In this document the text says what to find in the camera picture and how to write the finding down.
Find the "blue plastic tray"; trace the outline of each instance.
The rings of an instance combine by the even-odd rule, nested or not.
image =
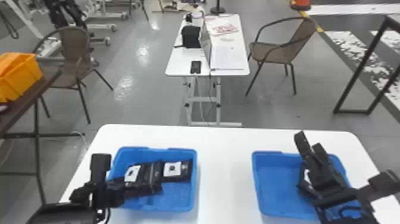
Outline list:
[[[348,185],[346,171],[335,155],[329,155],[335,168],[343,174]],[[296,184],[302,158],[299,154],[286,154],[278,151],[256,151],[252,155],[253,175],[261,212],[269,216],[294,217],[318,220],[311,200],[301,193]],[[346,205],[358,206],[351,201]],[[337,219],[337,206],[329,210],[329,219]],[[345,216],[359,217],[356,211],[346,211]]]
[[[120,207],[148,211],[190,211],[193,209],[197,179],[197,153],[195,150],[169,148],[166,150],[147,147],[123,147],[114,157],[107,179],[122,177],[127,168],[135,163],[150,161],[193,160],[192,177],[186,182],[162,183],[162,191],[152,196],[131,198]]]

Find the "black phone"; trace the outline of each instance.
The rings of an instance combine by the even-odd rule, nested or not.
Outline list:
[[[200,74],[201,72],[201,61],[192,61],[192,65],[190,67],[191,74]]]

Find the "orange bin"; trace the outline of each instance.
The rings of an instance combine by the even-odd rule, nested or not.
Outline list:
[[[35,54],[0,55],[0,102],[16,100],[42,76]]]

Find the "chair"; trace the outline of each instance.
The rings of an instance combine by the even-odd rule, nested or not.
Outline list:
[[[93,48],[90,47],[89,33],[81,27],[68,26],[54,30],[39,41],[33,50],[33,53],[36,53],[40,46],[55,34],[59,34],[60,36],[61,52],[64,57],[37,58],[37,60],[52,65],[54,65],[55,62],[62,62],[62,75],[54,82],[51,88],[72,89],[78,91],[85,111],[86,120],[90,124],[90,116],[82,92],[82,86],[86,87],[86,85],[82,82],[82,79],[94,71],[110,90],[113,91],[113,87],[92,64],[90,53],[93,51]],[[50,117],[43,98],[40,100],[45,109],[46,115]]]
[[[297,28],[296,32],[294,33],[289,42],[283,44],[275,44],[275,43],[263,43],[258,41],[261,31],[264,28],[289,20],[302,20],[302,23],[299,25],[299,27]],[[285,66],[286,76],[288,76],[288,65],[289,65],[292,73],[293,94],[296,95],[297,91],[296,91],[295,71],[293,68],[292,61],[295,59],[297,54],[307,43],[310,37],[314,34],[315,29],[316,29],[316,23],[312,19],[304,17],[283,18],[281,20],[277,20],[262,26],[257,33],[255,41],[251,42],[249,45],[250,54],[248,60],[250,60],[250,57],[252,57],[257,62],[258,69],[255,72],[253,79],[251,80],[249,88],[246,91],[246,96],[249,94],[250,89],[252,88],[255,79],[257,78],[264,63],[283,64]]]

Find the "floor marking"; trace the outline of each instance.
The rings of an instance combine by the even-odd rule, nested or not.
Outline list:
[[[376,35],[378,31],[371,31],[372,35]],[[380,41],[385,43],[388,47],[400,54],[400,34],[394,30],[385,31],[380,38]]]
[[[312,5],[309,15],[399,14],[400,4]]]
[[[361,40],[350,31],[325,31],[325,34],[355,64],[355,66],[359,65],[368,48]],[[393,68],[388,63],[379,58],[377,54],[372,53],[369,61],[364,67],[361,78],[369,79],[375,87],[382,89],[392,72]],[[385,95],[389,101],[400,110],[399,84],[399,79],[396,79]]]

